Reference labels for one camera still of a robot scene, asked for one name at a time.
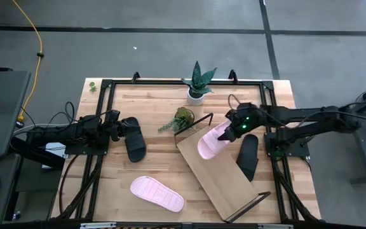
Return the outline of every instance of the plant pot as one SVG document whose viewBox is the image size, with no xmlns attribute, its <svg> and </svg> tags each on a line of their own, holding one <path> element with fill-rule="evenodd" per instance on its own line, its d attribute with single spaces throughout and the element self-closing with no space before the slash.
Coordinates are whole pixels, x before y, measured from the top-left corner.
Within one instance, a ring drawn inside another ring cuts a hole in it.
<svg viewBox="0 0 366 229">
<path fill-rule="evenodd" d="M 187 90 L 187 102 L 192 106 L 202 105 L 204 102 L 205 95 L 202 95 L 200 98 L 193 98 L 190 95 L 190 88 Z"/>
</svg>

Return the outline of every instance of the succulent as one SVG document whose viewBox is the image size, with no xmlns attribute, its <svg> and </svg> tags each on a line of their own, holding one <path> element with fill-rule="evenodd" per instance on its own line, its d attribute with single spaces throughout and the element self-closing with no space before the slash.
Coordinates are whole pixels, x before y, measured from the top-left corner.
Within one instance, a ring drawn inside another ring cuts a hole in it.
<svg viewBox="0 0 366 229">
<path fill-rule="evenodd" d="M 89 84 L 89 86 L 90 86 L 90 91 L 91 92 L 95 92 L 97 90 L 97 87 L 95 86 L 95 83 L 94 82 L 91 82 Z"/>
<path fill-rule="evenodd" d="M 194 121 L 194 116 L 192 114 L 192 111 L 190 111 L 187 108 L 181 107 L 177 108 L 177 112 L 175 114 L 175 118 L 173 118 L 169 123 L 162 126 L 158 129 L 159 132 L 168 130 L 170 128 L 173 128 L 173 131 L 177 132 L 190 124 L 192 124 Z"/>
<path fill-rule="evenodd" d="M 216 70 L 217 68 L 215 68 L 213 71 L 208 71 L 201 75 L 200 65 L 198 64 L 198 61 L 196 61 L 191 80 L 185 80 L 183 78 L 181 80 L 183 81 L 183 83 L 189 86 L 191 95 L 196 98 L 200 98 L 204 94 L 212 92 L 211 88 L 208 88 L 206 86 L 213 79 Z"/>
</svg>

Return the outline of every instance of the pink slide sandal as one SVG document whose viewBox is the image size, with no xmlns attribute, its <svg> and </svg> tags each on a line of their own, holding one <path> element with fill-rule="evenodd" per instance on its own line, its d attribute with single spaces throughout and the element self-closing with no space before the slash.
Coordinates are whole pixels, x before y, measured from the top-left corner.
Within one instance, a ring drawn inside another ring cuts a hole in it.
<svg viewBox="0 0 366 229">
<path fill-rule="evenodd" d="M 205 134 L 198 142 L 197 149 L 200 156 L 209 160 L 215 155 L 221 152 L 221 150 L 226 147 L 229 141 L 218 141 L 217 138 L 220 137 L 224 130 L 231 124 L 231 121 L 227 120 L 221 123 L 217 127 L 213 128 L 207 134 Z"/>
<path fill-rule="evenodd" d="M 131 184 L 131 192 L 139 198 L 158 204 L 172 212 L 183 209 L 182 196 L 149 176 L 138 177 Z"/>
</svg>

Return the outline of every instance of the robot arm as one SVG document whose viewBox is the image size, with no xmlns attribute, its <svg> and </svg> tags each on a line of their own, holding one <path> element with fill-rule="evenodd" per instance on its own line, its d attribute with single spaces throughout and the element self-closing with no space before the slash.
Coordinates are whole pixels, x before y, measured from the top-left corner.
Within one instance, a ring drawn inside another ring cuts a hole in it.
<svg viewBox="0 0 366 229">
<path fill-rule="evenodd" d="M 60 142 L 66 146 L 100 147 L 109 136 L 113 141 L 119 141 L 119 137 L 123 137 L 121 121 L 118 121 L 119 114 L 119 111 L 109 111 L 109 118 L 103 123 L 99 115 L 87 115 L 65 127 L 35 127 L 27 133 L 26 143 L 29 146 Z"/>
<path fill-rule="evenodd" d="M 231 124 L 218 140 L 233 142 L 260 126 L 278 128 L 277 145 L 330 131 L 351 133 L 360 128 L 360 123 L 349 114 L 353 115 L 349 107 L 289 109 L 283 106 L 260 106 L 258 108 L 250 102 L 241 103 L 237 109 L 232 109 L 226 114 Z M 314 121 L 314 123 L 296 128 L 285 127 L 286 124 L 297 121 Z"/>
</svg>

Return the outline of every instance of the wooden board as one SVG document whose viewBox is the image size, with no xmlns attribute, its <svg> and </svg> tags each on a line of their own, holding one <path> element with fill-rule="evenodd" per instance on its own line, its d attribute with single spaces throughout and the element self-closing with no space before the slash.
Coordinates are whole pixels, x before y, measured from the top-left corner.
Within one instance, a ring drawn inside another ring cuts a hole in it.
<svg viewBox="0 0 366 229">
<path fill-rule="evenodd" d="M 95 114 L 99 91 L 90 92 L 88 84 L 94 82 L 97 88 L 100 88 L 101 81 L 101 78 L 86 79 L 77 117 Z M 227 105 L 229 94 L 237 95 L 241 101 L 261 103 L 257 87 L 233 85 L 211 86 L 211 88 L 214 93 L 206 95 L 204 104 L 193 107 L 187 104 L 187 87 L 184 85 L 118 85 L 116 87 L 112 108 L 121 111 L 120 118 L 134 116 L 138 119 L 147 144 L 147 155 L 143 161 L 131 163 L 126 154 L 123 139 L 119 142 L 110 142 L 108 154 L 104 157 L 102 165 L 95 206 L 95 221 L 222 222 L 204 189 L 175 147 L 173 132 L 170 130 L 158 133 L 158 128 L 168 123 L 173 118 L 176 109 L 181 106 L 191 109 L 195 113 L 196 119 L 213 112 L 212 127 L 215 127 L 226 120 L 224 115 L 229 109 Z M 287 80 L 274 81 L 274 88 L 278 105 L 294 108 L 290 82 Z M 106 109 L 107 98 L 108 92 L 105 95 L 103 111 Z M 207 122 L 200 123 L 196 130 L 206 125 Z M 196 130 L 182 133 L 177 138 L 178 142 Z M 252 184 L 257 192 L 270 191 L 272 194 L 238 218 L 236 223 L 277 223 L 280 221 L 271 162 L 266 156 L 263 143 L 264 133 L 264 128 L 252 131 L 252 134 L 259 138 L 259 163 Z M 242 139 L 238 139 L 227 148 L 233 158 L 238 155 L 241 141 Z M 63 189 L 65 207 L 80 188 L 85 159 L 85 156 L 79 156 L 69 170 Z M 296 194 L 311 213 L 319 218 L 320 213 L 309 167 L 300 158 L 289 158 L 289 167 Z M 135 197 L 129 187 L 132 181 L 139 176 L 151 176 L 181 194 L 186 199 L 182 212 L 173 213 Z M 288 197 L 284 189 L 282 192 L 288 215 L 290 215 Z M 52 217 L 57 215 L 58 198 L 55 199 Z"/>
<path fill-rule="evenodd" d="M 221 218 L 227 219 L 257 197 L 258 193 L 229 153 L 220 153 L 210 160 L 200 157 L 198 142 L 210 129 L 204 127 L 179 142 L 177 147 Z"/>
</svg>

